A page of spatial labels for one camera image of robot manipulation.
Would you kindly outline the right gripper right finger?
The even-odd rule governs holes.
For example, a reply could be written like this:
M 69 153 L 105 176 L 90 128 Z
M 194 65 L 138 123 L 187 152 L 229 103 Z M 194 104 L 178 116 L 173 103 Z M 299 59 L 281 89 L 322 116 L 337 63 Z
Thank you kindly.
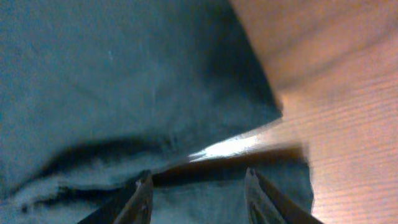
M 250 224 L 322 224 L 253 168 L 246 170 L 244 196 Z

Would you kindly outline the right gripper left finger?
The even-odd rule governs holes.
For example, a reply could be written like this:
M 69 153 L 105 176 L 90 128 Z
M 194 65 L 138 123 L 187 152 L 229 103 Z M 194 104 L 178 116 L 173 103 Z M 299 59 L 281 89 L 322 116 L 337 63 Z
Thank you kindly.
M 109 202 L 78 224 L 149 224 L 153 191 L 152 174 L 145 170 L 131 179 Z

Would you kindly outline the black shorts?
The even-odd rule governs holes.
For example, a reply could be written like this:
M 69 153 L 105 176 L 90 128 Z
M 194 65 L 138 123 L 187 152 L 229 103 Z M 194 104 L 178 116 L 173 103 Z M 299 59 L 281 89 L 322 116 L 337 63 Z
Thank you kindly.
M 142 223 L 285 223 L 248 168 L 310 214 L 304 160 L 189 169 L 281 116 L 228 1 L 1 1 L 2 223 L 112 223 L 148 174 Z

